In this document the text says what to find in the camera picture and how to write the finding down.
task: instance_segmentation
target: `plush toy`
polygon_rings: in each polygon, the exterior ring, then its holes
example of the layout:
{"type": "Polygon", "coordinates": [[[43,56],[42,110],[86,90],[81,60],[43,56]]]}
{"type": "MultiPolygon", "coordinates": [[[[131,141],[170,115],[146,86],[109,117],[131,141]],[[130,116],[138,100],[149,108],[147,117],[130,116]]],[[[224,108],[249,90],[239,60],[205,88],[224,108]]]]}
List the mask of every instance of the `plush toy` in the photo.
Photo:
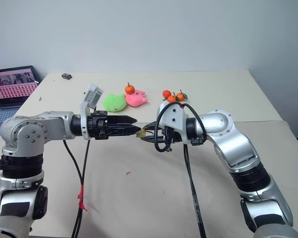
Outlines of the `plush toy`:
{"type": "Polygon", "coordinates": [[[104,108],[109,112],[118,112],[124,109],[127,105],[124,94],[109,94],[104,100],[104,108]]]}
{"type": "Polygon", "coordinates": [[[128,105],[132,107],[140,106],[147,102],[147,98],[145,98],[145,92],[140,90],[135,90],[133,85],[128,85],[125,87],[125,96],[128,105]]]}

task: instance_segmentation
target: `table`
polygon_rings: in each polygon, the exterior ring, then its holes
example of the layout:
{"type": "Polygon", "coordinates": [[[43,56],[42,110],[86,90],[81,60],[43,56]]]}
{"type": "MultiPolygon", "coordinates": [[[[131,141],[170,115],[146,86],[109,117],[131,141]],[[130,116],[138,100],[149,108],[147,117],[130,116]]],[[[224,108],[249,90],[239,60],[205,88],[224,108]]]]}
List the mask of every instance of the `table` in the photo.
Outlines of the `table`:
{"type": "MultiPolygon", "coordinates": [[[[247,70],[177,73],[48,74],[24,103],[18,115],[43,111],[74,111],[89,83],[109,93],[123,93],[127,82],[146,91],[149,102],[119,112],[152,122],[165,89],[183,92],[189,103],[204,114],[216,108],[229,111],[239,130],[254,144],[265,168],[271,173],[289,203],[298,231],[298,142],[286,122],[260,90],[247,70]]],[[[82,166],[86,141],[68,141],[82,166]]],[[[0,156],[3,140],[0,138],[0,156]]],[[[182,144],[170,153],[155,151],[153,144],[135,136],[91,141],[85,179],[85,206],[80,237],[188,237],[198,235],[189,178],[182,144]]],[[[240,208],[240,198],[231,177],[209,142],[189,146],[205,229],[209,238],[251,238],[240,208]]],[[[44,152],[49,189],[48,212],[33,224],[33,236],[69,237],[77,213],[78,175],[61,141],[49,142],[44,152]]]]}

